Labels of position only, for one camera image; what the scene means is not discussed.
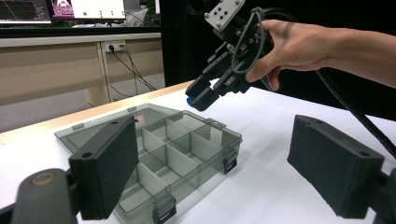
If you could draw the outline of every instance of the transparent plastic box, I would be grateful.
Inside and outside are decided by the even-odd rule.
[[[113,119],[137,119],[139,163],[114,214],[121,223],[164,223],[177,203],[218,172],[236,166],[242,136],[190,111],[144,104],[61,130],[55,135],[72,153]]]

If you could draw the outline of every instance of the monitor screen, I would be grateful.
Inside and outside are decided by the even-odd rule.
[[[49,0],[55,20],[125,20],[123,0]]]
[[[0,1],[0,24],[50,23],[46,0]]]

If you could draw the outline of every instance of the white tabletop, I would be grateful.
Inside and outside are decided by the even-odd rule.
[[[312,185],[287,162],[297,114],[328,122],[384,155],[386,174],[396,167],[396,161],[382,145],[345,110],[253,88],[245,94],[228,93],[205,112],[187,105],[184,90],[144,103],[190,110],[226,124],[243,138],[237,166],[227,175],[215,175],[180,202],[177,214],[166,223],[373,223],[375,213],[371,209],[364,220],[337,217]],[[396,143],[396,122],[370,119]],[[68,169],[70,155],[54,133],[73,124],[32,133],[27,140],[2,143],[0,139],[0,208],[15,202],[18,185],[28,175],[48,168]],[[78,222],[118,223],[114,215],[103,221],[82,221],[78,216]]]

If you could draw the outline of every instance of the person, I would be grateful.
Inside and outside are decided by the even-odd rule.
[[[268,76],[276,91],[282,69],[330,67],[396,88],[394,35],[278,20],[263,21],[262,26],[274,48],[247,71],[248,82]]]

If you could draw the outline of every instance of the table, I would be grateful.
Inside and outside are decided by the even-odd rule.
[[[386,174],[396,161],[348,112],[313,104],[269,91],[251,88],[245,94],[228,93],[204,112],[186,103],[190,82],[98,106],[57,119],[0,134],[0,207],[15,202],[18,185],[37,171],[68,169],[68,151],[54,133],[70,126],[112,114],[133,105],[152,103],[190,110],[216,119],[242,134],[238,164],[227,175],[218,174],[177,205],[177,214],[166,223],[373,223],[366,219],[337,217],[316,190],[287,162],[294,116],[321,119],[386,157]],[[369,117],[396,142],[396,122]],[[103,221],[118,223],[112,215]]]

